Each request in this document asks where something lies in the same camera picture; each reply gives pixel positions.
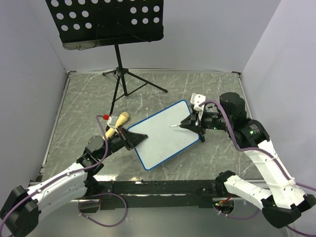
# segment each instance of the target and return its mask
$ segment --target gray wall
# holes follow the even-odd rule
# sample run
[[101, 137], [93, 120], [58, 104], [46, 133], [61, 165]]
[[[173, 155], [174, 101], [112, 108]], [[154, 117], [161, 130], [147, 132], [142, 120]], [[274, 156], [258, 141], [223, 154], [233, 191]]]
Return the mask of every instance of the gray wall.
[[[291, 175], [314, 187], [315, 8], [314, 0], [282, 0], [242, 73], [254, 118], [271, 135]], [[316, 207], [303, 214], [296, 228], [315, 235], [315, 218]]]
[[[85, 51], [65, 50], [46, 2], [27, 1], [66, 70], [94, 71], [117, 67], [113, 46]], [[125, 67], [241, 72], [280, 0], [164, 2], [164, 39], [122, 45]]]
[[0, 207], [40, 170], [66, 73], [26, 1], [0, 1]]
[[[237, 202], [232, 214], [250, 216], [256, 209]], [[114, 224], [123, 209], [99, 211], [93, 218]], [[272, 227], [262, 216], [248, 221], [218, 216], [214, 209], [197, 207], [131, 208], [125, 221], [113, 228], [100, 227], [78, 215], [76, 203], [69, 203], [47, 216], [28, 237], [284, 237], [284, 229]]]

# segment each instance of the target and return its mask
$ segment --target cable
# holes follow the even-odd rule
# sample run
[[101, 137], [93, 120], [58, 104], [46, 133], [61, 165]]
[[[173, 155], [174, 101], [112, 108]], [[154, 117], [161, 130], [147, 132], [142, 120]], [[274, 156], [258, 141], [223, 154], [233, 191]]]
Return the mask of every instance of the cable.
[[95, 30], [95, 45], [93, 47], [90, 48], [80, 48], [78, 49], [79, 51], [82, 50], [86, 50], [86, 49], [91, 49], [91, 48], [95, 48], [97, 46], [97, 39], [98, 39], [98, 29], [99, 29], [100, 24], [97, 25], [97, 29]]
[[222, 216], [225, 216], [225, 217], [227, 217], [227, 218], [231, 218], [231, 219], [235, 219], [235, 220], [243, 220], [243, 221], [245, 221], [245, 220], [250, 220], [250, 219], [256, 217], [256, 216], [259, 214], [259, 212], [260, 212], [260, 209], [257, 209], [256, 212], [253, 213], [251, 216], [239, 217], [239, 216], [227, 215], [227, 214], [222, 213], [221, 211], [218, 211], [216, 208], [214, 208], [214, 209], [217, 211], [217, 214], [218, 214], [218, 215], [222, 215]]
[[310, 234], [306, 234], [306, 233], [303, 233], [303, 232], [300, 232], [300, 231], [297, 231], [296, 229], [293, 229], [292, 227], [289, 227], [289, 226], [286, 226], [289, 230], [299, 234], [299, 235], [302, 235], [302, 236], [306, 236], [306, 237], [316, 237], [316, 235], [310, 235]]
[[79, 211], [79, 214], [85, 218], [87, 218], [88, 220], [92, 221], [93, 223], [99, 225], [99, 226], [103, 226], [103, 227], [114, 227], [114, 226], [118, 226], [120, 223], [122, 223], [124, 221], [124, 219], [126, 218], [127, 216], [127, 204], [125, 202], [125, 200], [120, 196], [120, 195], [117, 195], [117, 194], [113, 194], [113, 193], [104, 193], [104, 194], [96, 194], [96, 195], [93, 195], [91, 196], [92, 198], [93, 197], [100, 197], [100, 196], [103, 196], [103, 195], [113, 195], [113, 196], [116, 196], [118, 198], [120, 198], [123, 203], [124, 203], [124, 209], [125, 209], [125, 212], [124, 212], [124, 215], [123, 217], [121, 218], [121, 220], [113, 225], [105, 225], [105, 224], [102, 224], [94, 219], [92, 219], [91, 217], [88, 217], [87, 215], [83, 214], [80, 210], [80, 207], [84, 204], [84, 203], [98, 203], [98, 202], [95, 202], [95, 201], [84, 201], [84, 202], [81, 202], [79, 205], [78, 205], [78, 211]]
[[[118, 25], [121, 25], [121, 26], [124, 26], [124, 27], [126, 27], [126, 28], [130, 28], [129, 26], [127, 26], [127, 25], [124, 25], [124, 24], [122, 24], [122, 23], [120, 23], [120, 22], [117, 22], [117, 24]], [[142, 39], [142, 38], [139, 38], [139, 37], [137, 37], [137, 36], [135, 36], [132, 32], [130, 32], [129, 30], [126, 30], [129, 34], [131, 34], [134, 38], [136, 38], [136, 39], [138, 39], [138, 40], [141, 40], [141, 41], [143, 41], [143, 42], [148, 42], [148, 43], [150, 43], [151, 41], [148, 41], [148, 40], [146, 40], [146, 39]]]
[[[103, 127], [102, 127], [102, 124], [101, 124], [101, 122], [100, 122], [100, 120], [99, 120], [99, 118], [103, 118], [103, 116], [102, 116], [102, 115], [97, 115], [95, 118], [96, 118], [96, 120], [97, 120], [97, 122], [98, 122], [98, 124], [99, 124], [99, 127], [100, 127], [100, 129], [101, 129], [101, 132], [102, 132], [103, 137], [106, 137], [105, 132], [104, 132], [104, 129], [103, 129]], [[103, 155], [102, 159], [101, 159], [99, 162], [95, 163], [94, 165], [91, 165], [91, 166], [82, 168], [82, 169], [77, 169], [77, 170], [73, 170], [73, 171], [70, 171], [70, 172], [68, 172], [68, 173], [62, 174], [62, 175], [60, 175], [60, 176], [58, 176], [58, 177], [52, 179], [52, 180], [51, 180], [50, 182], [48, 182], [47, 184], [43, 185], [43, 186], [41, 187], [41, 189], [37, 189], [35, 192], [31, 193], [30, 195], [28, 195], [27, 197], [25, 197], [24, 199], [22, 199], [20, 202], [18, 202], [18, 203], [6, 214], [6, 216], [4, 217], [3, 221], [1, 222], [1, 224], [0, 224], [0, 237], [3, 237], [3, 236], [2, 236], [2, 230], [3, 230], [4, 224], [5, 224], [5, 222], [8, 220], [9, 216], [10, 216], [20, 205], [22, 205], [23, 203], [25, 203], [28, 199], [30, 199], [31, 197], [33, 197], [33, 196], [36, 195], [36, 194], [39, 194], [43, 189], [45, 189], [45, 188], [47, 188], [48, 186], [54, 184], [56, 181], [60, 180], [61, 178], [64, 178], [64, 177], [69, 176], [69, 175], [74, 174], [74, 173], [78, 173], [78, 172], [80, 172], [80, 171], [86, 171], [86, 170], [89, 170], [89, 169], [93, 169], [93, 168], [99, 166], [99, 165], [104, 161], [104, 159], [107, 157], [108, 150], [109, 150], [108, 140], [107, 140], [107, 139], [104, 139], [104, 141], [105, 141], [105, 152], [104, 152], [104, 155]]]
[[228, 200], [231, 199], [232, 197], [233, 197], [233, 195], [230, 194], [226, 200], [219, 201], [219, 203], [226, 203], [226, 202], [228, 202]]
[[[262, 153], [268, 155], [269, 157], [271, 157], [271, 158], [274, 160], [274, 162], [275, 162], [275, 163], [277, 164], [277, 166], [280, 168], [282, 174], [286, 177], [286, 179], [287, 179], [287, 180], [291, 180], [291, 178], [287, 175], [287, 173], [286, 173], [285, 170], [283, 169], [282, 165], [278, 162], [278, 160], [274, 159], [274, 156], [271, 155], [269, 152], [267, 152], [267, 151], [265, 151], [265, 150], [263, 150], [263, 149], [257, 148], [257, 147], [250, 147], [250, 148], [243, 148], [243, 149], [241, 149], [241, 148], [239, 147], [239, 145], [237, 144], [237, 141], [236, 141], [236, 138], [235, 138], [235, 135], [234, 135], [234, 132], [233, 132], [233, 128], [232, 128], [232, 126], [231, 126], [231, 124], [230, 124], [230, 122], [229, 122], [229, 119], [228, 119], [228, 117], [227, 117], [227, 114], [226, 114], [224, 108], [222, 107], [222, 105], [221, 105], [218, 101], [216, 101], [216, 100], [206, 100], [206, 101], [204, 101], [203, 103], [199, 104], [199, 106], [202, 106], [202, 105], [205, 105], [205, 104], [210, 104], [210, 103], [215, 104], [215, 105], [217, 106], [217, 108], [221, 111], [221, 113], [222, 113], [222, 115], [223, 115], [223, 117], [224, 117], [224, 120], [225, 120], [227, 129], [228, 129], [228, 132], [229, 132], [229, 134], [230, 134], [230, 136], [231, 136], [231, 139], [232, 139], [233, 144], [234, 144], [234, 146], [235, 146], [235, 148], [236, 148], [237, 151], [240, 151], [240, 152], [259, 151], [259, 152], [262, 152]], [[306, 188], [306, 189], [309, 189], [309, 190], [312, 190], [312, 191], [315, 191], [315, 192], [316, 192], [316, 188], [313, 188], [313, 187], [311, 187], [311, 186], [308, 186], [308, 185], [305, 185], [305, 184], [301, 184], [301, 183], [296, 183], [296, 184], [297, 184], [298, 186], [302, 187], [302, 188]], [[295, 229], [293, 229], [293, 228], [291, 228], [291, 227], [289, 227], [289, 226], [286, 226], [286, 227], [289, 228], [290, 230], [294, 231], [294, 232], [297, 233], [297, 234], [300, 234], [300, 235], [303, 235], [303, 236], [306, 236], [306, 237], [316, 237], [316, 235], [305, 234], [305, 233], [299, 232], [299, 231], [297, 231], [297, 230], [295, 230]]]

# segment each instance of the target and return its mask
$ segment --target gray floor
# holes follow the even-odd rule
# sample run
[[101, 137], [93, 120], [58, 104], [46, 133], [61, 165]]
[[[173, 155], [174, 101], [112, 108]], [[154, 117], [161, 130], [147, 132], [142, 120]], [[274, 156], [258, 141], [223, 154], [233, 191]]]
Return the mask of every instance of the gray floor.
[[[285, 228], [276, 229], [262, 213], [241, 221], [218, 216], [214, 209], [197, 207], [130, 208], [117, 227], [104, 228], [78, 216], [78, 204], [71, 202], [54, 211], [28, 237], [286, 237]], [[232, 215], [252, 215], [256, 207], [236, 201]], [[98, 211], [92, 218], [114, 224], [123, 209]]]
[[[237, 74], [151, 72], [136, 73], [169, 90], [164, 93], [146, 85], [116, 102], [114, 114], [127, 111], [130, 120], [126, 127], [181, 100], [192, 92], [218, 99], [224, 92], [237, 92], [243, 97]], [[127, 88], [132, 91], [142, 82], [126, 76]], [[106, 114], [111, 107], [116, 79], [102, 74], [71, 74], [49, 151], [44, 180], [61, 172], [82, 154], [88, 139], [101, 135], [95, 115]], [[146, 171], [136, 153], [121, 149], [104, 161], [98, 180], [198, 180], [214, 179], [220, 172], [231, 170], [244, 179], [261, 179], [261, 175], [245, 155], [232, 146], [227, 133], [207, 131], [206, 142], [198, 142], [151, 171]]]

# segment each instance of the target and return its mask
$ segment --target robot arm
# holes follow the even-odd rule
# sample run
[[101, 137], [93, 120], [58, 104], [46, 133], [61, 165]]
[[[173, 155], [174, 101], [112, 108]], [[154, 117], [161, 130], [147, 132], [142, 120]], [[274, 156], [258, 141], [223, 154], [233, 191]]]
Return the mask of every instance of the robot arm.
[[219, 193], [235, 194], [254, 204], [276, 228], [294, 222], [316, 204], [313, 195], [307, 195], [296, 185], [263, 125], [247, 118], [245, 101], [237, 93], [222, 94], [220, 103], [214, 102], [217, 112], [208, 110], [205, 96], [193, 93], [190, 103], [192, 113], [179, 126], [198, 133], [202, 142], [206, 129], [227, 131], [235, 147], [253, 161], [269, 187], [261, 189], [226, 171], [216, 178]]
[[[126, 147], [132, 150], [148, 138], [145, 134], [129, 132], [124, 128], [116, 128], [117, 134], [108, 140], [107, 157]], [[101, 136], [90, 138], [82, 156], [66, 170], [54, 177], [24, 189], [19, 186], [12, 190], [0, 211], [1, 219], [7, 218], [5, 224], [15, 237], [28, 235], [45, 216], [71, 200], [89, 197], [98, 189], [98, 182], [94, 179], [102, 168], [100, 163], [94, 168], [89, 167], [99, 163], [106, 152], [105, 141]]]

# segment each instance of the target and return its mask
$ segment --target black music stand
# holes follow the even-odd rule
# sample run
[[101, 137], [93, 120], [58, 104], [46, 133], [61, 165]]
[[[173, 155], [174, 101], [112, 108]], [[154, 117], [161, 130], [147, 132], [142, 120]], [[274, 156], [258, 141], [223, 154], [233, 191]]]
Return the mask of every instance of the black music stand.
[[[147, 84], [168, 92], [123, 68], [119, 52], [119, 44], [151, 42], [163, 38], [163, 0], [46, 0], [46, 3], [65, 49], [115, 46], [118, 67], [103, 73], [104, 76], [110, 73], [118, 76], [110, 115], [116, 100]], [[144, 84], [128, 93], [125, 74], [143, 81]], [[120, 81], [124, 94], [116, 98]]]

